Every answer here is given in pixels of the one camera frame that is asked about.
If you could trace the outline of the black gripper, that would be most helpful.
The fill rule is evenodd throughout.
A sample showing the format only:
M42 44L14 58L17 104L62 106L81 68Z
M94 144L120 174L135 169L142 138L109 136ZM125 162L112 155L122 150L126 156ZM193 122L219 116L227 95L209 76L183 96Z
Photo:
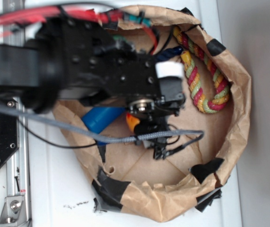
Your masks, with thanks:
M133 133L135 136L139 136L160 131L170 131L170 126L167 121L168 117L156 118L154 121L140 119L140 124L135 127ZM165 159L167 156L169 156L166 146L169 145L168 139L171 137L172 136L158 137L144 141L136 141L135 145L139 146L143 144L145 148L153 148L153 158L155 160Z

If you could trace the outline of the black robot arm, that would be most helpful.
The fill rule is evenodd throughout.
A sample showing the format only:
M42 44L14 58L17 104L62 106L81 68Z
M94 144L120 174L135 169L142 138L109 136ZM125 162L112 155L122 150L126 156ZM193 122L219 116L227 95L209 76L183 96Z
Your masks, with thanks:
M58 99L122 107L139 118L135 141L150 141L154 159L184 148L166 148L168 138L181 135L166 118L184 106L183 79L181 63L137 52L86 20L49 18L24 46L0 44L0 101L19 97L39 114Z

